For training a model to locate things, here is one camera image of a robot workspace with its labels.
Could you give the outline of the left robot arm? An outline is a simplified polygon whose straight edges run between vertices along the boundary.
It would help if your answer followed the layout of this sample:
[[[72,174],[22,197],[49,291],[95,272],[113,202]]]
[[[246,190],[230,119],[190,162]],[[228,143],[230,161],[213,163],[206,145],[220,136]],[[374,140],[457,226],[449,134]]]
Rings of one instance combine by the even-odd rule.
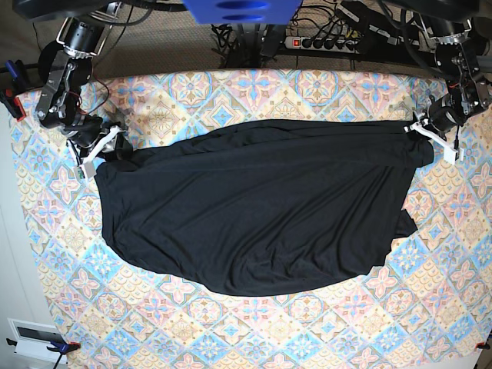
[[[491,82],[480,69],[480,60],[489,59],[476,53],[470,37],[472,21],[451,22],[440,18],[420,17],[421,31],[426,39],[436,42],[435,66],[432,67],[411,45],[408,34],[410,23],[405,10],[401,11],[400,27],[404,46],[412,59],[434,77],[445,80],[447,94],[441,98],[429,97],[427,107],[414,112],[411,124],[404,130],[431,139],[443,148],[444,160],[454,164],[464,156],[459,134],[448,142],[446,133],[464,126],[468,118],[486,111],[491,105]]]

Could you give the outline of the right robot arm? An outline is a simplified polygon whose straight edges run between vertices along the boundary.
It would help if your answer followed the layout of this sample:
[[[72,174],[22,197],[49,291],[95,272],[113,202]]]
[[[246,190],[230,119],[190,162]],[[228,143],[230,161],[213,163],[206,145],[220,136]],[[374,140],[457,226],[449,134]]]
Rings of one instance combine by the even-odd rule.
[[[123,121],[105,121],[82,109],[81,87],[92,77],[92,59],[106,40],[105,27],[79,18],[67,18],[57,35],[42,51],[39,74],[44,82],[35,118],[46,129],[57,129],[81,165],[85,159],[115,161],[133,151],[125,137]]]

